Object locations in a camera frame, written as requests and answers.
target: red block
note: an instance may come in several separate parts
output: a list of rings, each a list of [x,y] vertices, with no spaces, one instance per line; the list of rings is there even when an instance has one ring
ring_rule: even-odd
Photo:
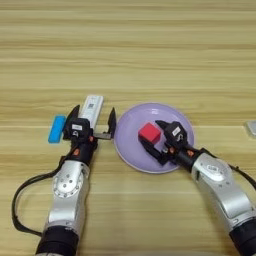
[[[147,123],[143,128],[139,130],[139,136],[145,138],[153,144],[156,144],[161,137],[161,131],[159,131],[151,123]]]

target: wooden table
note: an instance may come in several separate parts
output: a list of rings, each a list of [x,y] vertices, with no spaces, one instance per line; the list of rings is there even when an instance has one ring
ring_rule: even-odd
[[[256,140],[244,128],[256,119],[255,50],[250,0],[0,0],[0,255],[35,252],[39,239],[12,226],[12,196],[56,167],[69,147],[47,143],[53,116],[91,93],[105,97],[100,130],[112,106],[121,116],[170,104],[192,122],[197,147],[256,177]],[[42,230],[51,198],[50,180],[31,186],[21,220]],[[140,173],[111,142],[96,153],[87,206],[78,255],[238,255],[184,170]]]

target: blue object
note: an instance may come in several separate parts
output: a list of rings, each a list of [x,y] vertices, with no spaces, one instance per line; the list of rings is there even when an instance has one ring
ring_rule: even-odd
[[[48,138],[49,143],[53,144],[53,143],[60,142],[60,137],[65,125],[65,122],[66,122],[65,116],[55,116],[52,123],[52,129]]]

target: small white object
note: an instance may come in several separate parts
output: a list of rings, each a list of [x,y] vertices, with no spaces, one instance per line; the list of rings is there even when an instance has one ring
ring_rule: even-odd
[[[95,129],[103,105],[103,99],[103,96],[87,96],[84,106],[79,113],[79,118],[86,118],[90,121],[90,126],[92,129]]]
[[[246,122],[246,127],[250,135],[256,138],[256,120]]]

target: purple plate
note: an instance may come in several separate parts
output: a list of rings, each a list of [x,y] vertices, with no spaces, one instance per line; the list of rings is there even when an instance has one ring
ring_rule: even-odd
[[[176,109],[159,103],[137,105],[122,115],[115,132],[115,146],[120,157],[133,168],[147,173],[166,173],[178,168],[170,162],[161,166],[150,156],[138,140],[138,131],[148,122],[155,120],[166,122],[179,121],[188,133],[188,142],[194,145],[194,132],[188,119]],[[163,148],[165,137],[161,134],[160,141],[155,145],[158,150]]]

